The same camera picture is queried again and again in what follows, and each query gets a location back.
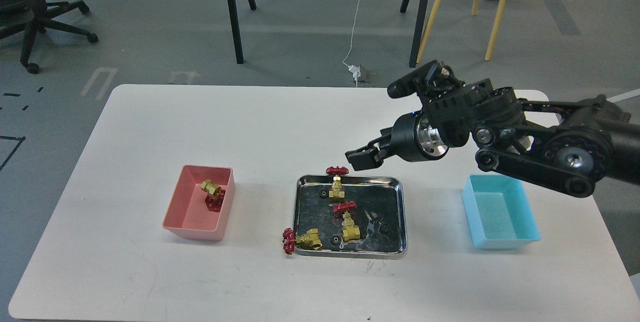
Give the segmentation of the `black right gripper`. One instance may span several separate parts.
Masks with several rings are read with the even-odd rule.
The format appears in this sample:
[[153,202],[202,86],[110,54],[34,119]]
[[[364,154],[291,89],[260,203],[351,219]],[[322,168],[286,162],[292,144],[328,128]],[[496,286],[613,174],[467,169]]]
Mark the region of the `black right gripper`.
[[360,171],[377,169],[391,156],[409,162],[437,161],[449,149],[425,113],[411,112],[400,115],[393,126],[382,129],[381,136],[365,146],[346,151],[345,157],[355,171]]

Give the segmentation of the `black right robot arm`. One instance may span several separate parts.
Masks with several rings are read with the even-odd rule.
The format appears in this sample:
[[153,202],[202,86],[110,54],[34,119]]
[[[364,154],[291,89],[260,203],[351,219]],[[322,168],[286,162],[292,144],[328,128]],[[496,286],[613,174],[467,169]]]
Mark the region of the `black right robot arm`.
[[355,170],[377,169],[391,156],[440,160],[473,139],[483,172],[572,197],[591,196],[604,177],[639,183],[639,126],[603,94],[578,102],[517,98],[513,88],[494,88],[489,78],[465,83],[438,60],[397,79],[387,94],[416,94],[422,108],[347,151]]

